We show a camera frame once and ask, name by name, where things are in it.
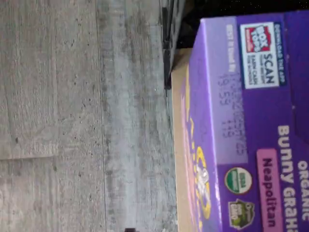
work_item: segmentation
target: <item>bunny grahams box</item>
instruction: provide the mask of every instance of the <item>bunny grahams box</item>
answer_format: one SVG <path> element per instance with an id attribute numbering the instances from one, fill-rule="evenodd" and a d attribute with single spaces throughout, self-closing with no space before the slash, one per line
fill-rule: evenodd
<path id="1" fill-rule="evenodd" d="M 181 94 L 194 231 L 309 231 L 308 25 L 201 20 Z"/>

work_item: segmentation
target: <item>green seal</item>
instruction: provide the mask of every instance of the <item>green seal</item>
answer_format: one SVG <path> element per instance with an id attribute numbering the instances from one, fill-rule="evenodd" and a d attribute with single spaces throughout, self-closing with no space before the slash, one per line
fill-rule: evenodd
<path id="1" fill-rule="evenodd" d="M 232 168 L 225 175 L 225 186 L 234 194 L 245 194 L 252 186 L 252 176 L 246 169 Z"/>
<path id="2" fill-rule="evenodd" d="M 230 227 L 242 230 L 250 226 L 254 219 L 254 204 L 237 199 L 228 203 Z"/>

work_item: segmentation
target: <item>wood-grain floor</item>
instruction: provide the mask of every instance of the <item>wood-grain floor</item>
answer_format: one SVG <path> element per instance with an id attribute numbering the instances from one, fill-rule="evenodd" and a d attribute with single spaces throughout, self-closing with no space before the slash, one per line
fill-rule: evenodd
<path id="1" fill-rule="evenodd" d="M 1 231 L 177 231 L 159 19 L 159 1 L 0 0 Z"/>

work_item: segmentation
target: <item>usda organic seal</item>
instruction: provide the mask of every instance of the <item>usda organic seal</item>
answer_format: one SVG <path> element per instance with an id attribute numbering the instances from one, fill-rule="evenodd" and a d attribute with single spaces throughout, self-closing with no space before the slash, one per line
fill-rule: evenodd
<path id="1" fill-rule="evenodd" d="M 225 174 L 225 186 L 234 194 L 244 194 L 252 186 L 252 176 L 246 169 L 232 168 Z"/>

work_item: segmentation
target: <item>tan cardboard flap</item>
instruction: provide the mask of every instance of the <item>tan cardboard flap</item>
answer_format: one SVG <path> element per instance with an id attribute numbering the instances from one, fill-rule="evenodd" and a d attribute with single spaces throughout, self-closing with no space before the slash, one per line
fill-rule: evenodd
<path id="1" fill-rule="evenodd" d="M 180 94 L 183 79 L 190 57 L 191 49 L 182 49 L 175 57 L 175 67 L 172 72 L 173 126 L 176 166 L 176 191 L 178 232 L 193 232 L 190 220 L 189 201 L 186 185 L 185 163 L 183 156 L 183 130 L 181 123 Z"/>

